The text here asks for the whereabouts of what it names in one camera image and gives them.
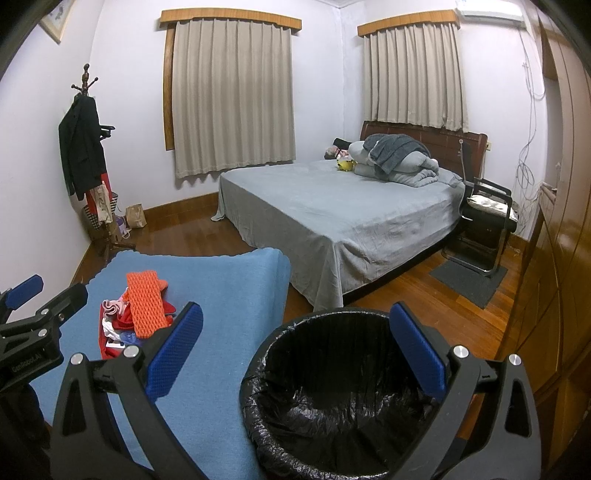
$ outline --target stuffed toy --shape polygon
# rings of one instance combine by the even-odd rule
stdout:
[[[353,171],[355,169],[354,160],[337,160],[336,166],[338,171]]]

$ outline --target wooden headboard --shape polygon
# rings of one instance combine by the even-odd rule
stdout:
[[[472,171],[475,177],[482,175],[482,163],[486,151],[488,137],[485,134],[452,132],[444,128],[420,127],[410,124],[389,124],[386,122],[369,122],[363,124],[361,140],[373,134],[407,134],[422,142],[431,152],[431,156],[439,162],[439,166],[463,175],[460,162],[459,140],[463,139],[472,147]]]

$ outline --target wall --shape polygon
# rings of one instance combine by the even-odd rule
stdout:
[[[341,10],[345,65],[345,138],[357,139],[363,124],[363,39],[357,26],[382,18],[418,11],[455,8],[454,0],[365,0]],[[540,61],[533,39],[523,32],[532,63],[534,89],[544,91]],[[469,129],[486,133],[492,143],[487,152],[484,177],[515,191],[519,152],[528,141],[530,95],[525,84],[525,55],[519,32],[499,24],[462,22],[459,31],[461,61],[466,88]],[[536,102],[537,133],[527,164],[536,182],[544,180],[547,156],[547,109]],[[519,202],[519,193],[514,195]],[[532,220],[521,232],[529,237]]]
[[[36,26],[0,82],[0,291],[33,274],[45,282],[11,320],[66,288],[89,245],[66,191],[57,127],[90,58],[103,2],[76,2],[60,45]]]
[[[293,35],[297,161],[323,158],[343,134],[342,41],[339,10],[315,0],[106,0],[96,29],[92,71],[102,122],[116,126],[104,142],[109,175],[122,208],[144,208],[217,191],[217,177],[175,179],[174,152],[164,148],[162,10],[228,7],[301,18]]]

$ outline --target black chair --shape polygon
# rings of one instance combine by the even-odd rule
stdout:
[[[441,253],[448,260],[490,277],[499,268],[509,234],[517,230],[518,216],[509,189],[474,177],[472,149],[463,140],[459,154],[466,186],[460,206],[462,218]]]

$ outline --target black jacket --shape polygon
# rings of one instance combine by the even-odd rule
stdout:
[[[59,133],[68,193],[82,200],[86,191],[101,184],[100,175],[107,171],[95,99],[78,96],[61,121]]]

